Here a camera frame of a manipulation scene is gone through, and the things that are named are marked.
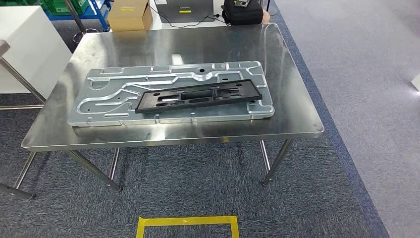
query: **metal panel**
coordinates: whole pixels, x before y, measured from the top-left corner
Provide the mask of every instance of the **metal panel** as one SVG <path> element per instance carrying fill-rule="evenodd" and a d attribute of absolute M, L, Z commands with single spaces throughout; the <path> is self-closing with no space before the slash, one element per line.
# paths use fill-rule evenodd
<path fill-rule="evenodd" d="M 262 99 L 248 103 L 136 114 L 144 92 L 250 79 Z M 92 69 L 68 114 L 72 126 L 263 119 L 274 107 L 258 61 Z"/>

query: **white table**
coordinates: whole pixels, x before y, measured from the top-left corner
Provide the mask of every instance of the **white table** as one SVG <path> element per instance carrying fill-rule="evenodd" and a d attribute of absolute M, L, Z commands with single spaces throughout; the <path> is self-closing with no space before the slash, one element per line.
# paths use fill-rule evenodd
<path fill-rule="evenodd" d="M 53 90 L 71 52 L 40 6 L 0 7 L 0 39 L 10 45 L 3 55 L 43 97 Z M 0 66 L 0 93 L 29 93 Z"/>

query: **yellow floor tape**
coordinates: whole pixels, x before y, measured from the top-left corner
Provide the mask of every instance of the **yellow floor tape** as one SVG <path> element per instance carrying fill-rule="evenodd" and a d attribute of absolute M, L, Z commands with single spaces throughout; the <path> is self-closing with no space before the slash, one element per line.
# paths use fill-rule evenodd
<path fill-rule="evenodd" d="M 184 225 L 214 225 L 230 224 L 232 238 L 239 238 L 238 220 L 236 216 L 218 217 L 175 217 L 175 218 L 150 218 L 139 217 L 136 238 L 143 238 L 145 227 L 156 226 L 184 226 Z"/>

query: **black bag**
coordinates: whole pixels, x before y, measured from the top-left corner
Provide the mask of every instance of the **black bag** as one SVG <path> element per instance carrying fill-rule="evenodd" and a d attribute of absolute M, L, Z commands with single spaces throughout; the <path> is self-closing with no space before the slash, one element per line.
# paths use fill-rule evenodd
<path fill-rule="evenodd" d="M 247 7 L 235 6 L 233 0 L 224 0 L 222 8 L 222 17 L 227 24 L 261 24 L 263 20 L 263 10 L 257 0 L 250 0 Z"/>

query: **table top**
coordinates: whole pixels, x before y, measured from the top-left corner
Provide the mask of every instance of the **table top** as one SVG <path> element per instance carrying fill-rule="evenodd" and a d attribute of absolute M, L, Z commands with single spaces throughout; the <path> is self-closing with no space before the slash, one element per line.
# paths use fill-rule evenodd
<path fill-rule="evenodd" d="M 66 122 L 92 68 L 177 63 L 261 62 L 273 99 L 269 119 L 71 127 Z M 89 33 L 41 109 L 22 147 L 30 151 L 153 146 L 195 142 L 316 138 L 324 127 L 275 24 Z"/>

